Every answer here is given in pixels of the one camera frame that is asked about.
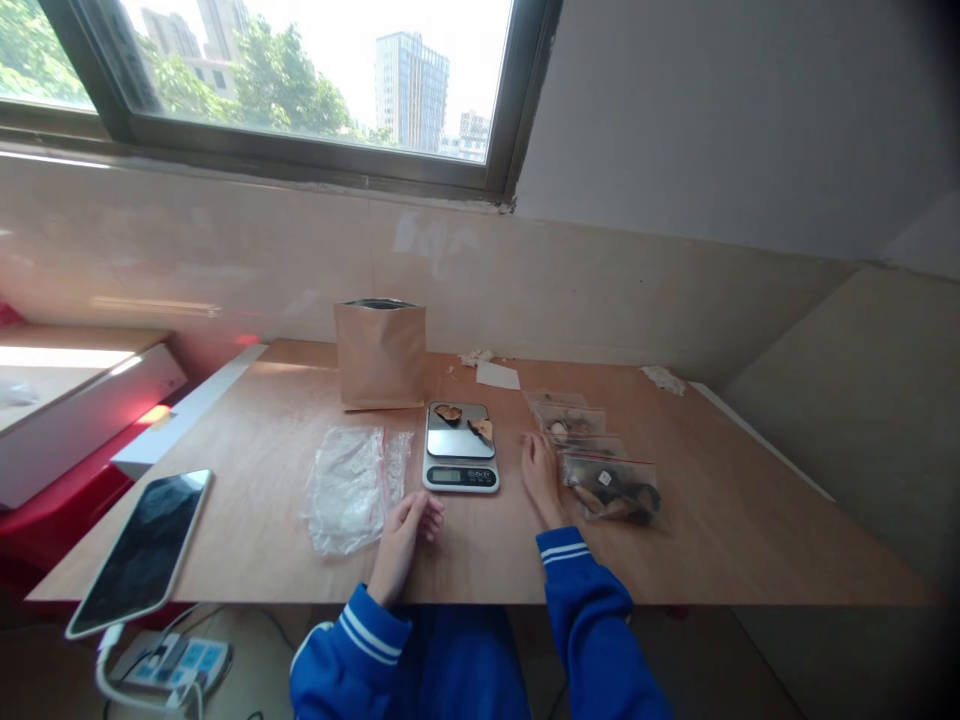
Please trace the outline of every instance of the hand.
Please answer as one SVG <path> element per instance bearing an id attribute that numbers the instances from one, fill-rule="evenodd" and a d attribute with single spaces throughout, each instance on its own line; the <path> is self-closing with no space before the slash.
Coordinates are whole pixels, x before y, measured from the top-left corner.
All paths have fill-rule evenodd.
<path id="1" fill-rule="evenodd" d="M 541 433 L 524 433 L 520 470 L 523 474 L 523 486 L 547 530 L 569 525 L 570 519 L 560 502 L 557 454 L 550 441 Z"/>
<path id="2" fill-rule="evenodd" d="M 383 537 L 367 594 L 378 605 L 389 608 L 400 595 L 413 560 L 417 535 L 436 542 L 443 525 L 443 503 L 426 490 L 407 495 L 383 522 Z"/>

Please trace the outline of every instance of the sky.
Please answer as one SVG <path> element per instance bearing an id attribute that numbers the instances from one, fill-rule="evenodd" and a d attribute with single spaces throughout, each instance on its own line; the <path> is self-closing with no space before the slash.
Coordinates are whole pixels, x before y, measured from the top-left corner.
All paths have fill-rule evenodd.
<path id="1" fill-rule="evenodd" d="M 143 8 L 180 14 L 207 40 L 197 0 L 121 0 L 146 34 Z M 246 0 L 251 16 L 263 15 L 275 31 L 296 23 L 314 66 L 343 94 L 351 115 L 376 127 L 376 39 L 398 31 L 419 32 L 423 42 L 450 59 L 444 132 L 458 135 L 460 113 L 493 115 L 500 62 L 512 0 Z"/>

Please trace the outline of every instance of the brown paper bag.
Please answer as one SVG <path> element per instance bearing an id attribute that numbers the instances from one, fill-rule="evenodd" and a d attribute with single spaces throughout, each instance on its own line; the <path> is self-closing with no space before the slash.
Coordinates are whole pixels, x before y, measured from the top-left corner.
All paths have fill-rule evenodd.
<path id="1" fill-rule="evenodd" d="M 373 298 L 333 306 L 346 410 L 422 407 L 427 309 Z"/>

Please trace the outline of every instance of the power strip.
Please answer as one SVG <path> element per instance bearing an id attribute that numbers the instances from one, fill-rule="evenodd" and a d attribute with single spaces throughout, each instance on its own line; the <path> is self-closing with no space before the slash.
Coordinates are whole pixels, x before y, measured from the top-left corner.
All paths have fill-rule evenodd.
<path id="1" fill-rule="evenodd" d="M 230 669 L 233 648 L 228 643 L 170 633 L 163 646 L 154 650 L 161 635 L 152 630 L 137 635 L 114 665 L 110 680 L 121 687 L 137 687 L 164 695 L 196 680 L 207 694 Z M 137 662 L 144 653 L 149 655 Z"/>

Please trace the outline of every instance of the wooden table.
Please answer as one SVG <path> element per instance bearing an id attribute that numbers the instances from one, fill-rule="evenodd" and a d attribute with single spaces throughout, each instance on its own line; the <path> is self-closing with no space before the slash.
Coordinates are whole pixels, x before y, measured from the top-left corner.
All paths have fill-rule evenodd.
<path id="1" fill-rule="evenodd" d="M 697 392 L 658 390 L 639 369 L 505 361 L 521 385 L 583 393 L 633 457 L 657 465 L 668 532 L 588 522 L 563 491 L 597 560 L 634 602 L 655 605 L 923 605 L 939 601 L 889 550 L 786 468 Z M 448 373 L 450 366 L 454 371 Z M 404 600 L 542 603 L 539 532 L 520 478 L 523 396 L 478 385 L 453 356 L 431 354 L 428 402 L 483 403 L 496 427 L 501 489 L 444 494 L 446 523 L 421 546 Z M 144 480 L 209 467 L 214 485 L 174 599 L 343 603 L 370 576 L 376 545 L 345 559 L 318 556 L 300 513 L 314 451 L 331 425 L 415 432 L 408 490 L 422 487 L 425 409 L 346 414 L 336 348 L 278 340 Z M 33 591 L 78 600 L 143 491 L 135 488 Z"/>
<path id="2" fill-rule="evenodd" d="M 33 405 L 0 408 L 0 435 L 10 432 L 34 413 L 79 392 L 127 357 L 132 357 L 163 342 L 166 330 L 130 330 L 125 328 L 68 327 L 60 325 L 20 325 L 0 331 L 0 378 L 22 380 L 30 385 L 40 401 Z M 30 365 L 20 360 L 5 360 L 5 350 L 25 348 L 47 353 L 32 353 Z M 75 357 L 55 351 L 89 351 L 77 367 Z"/>

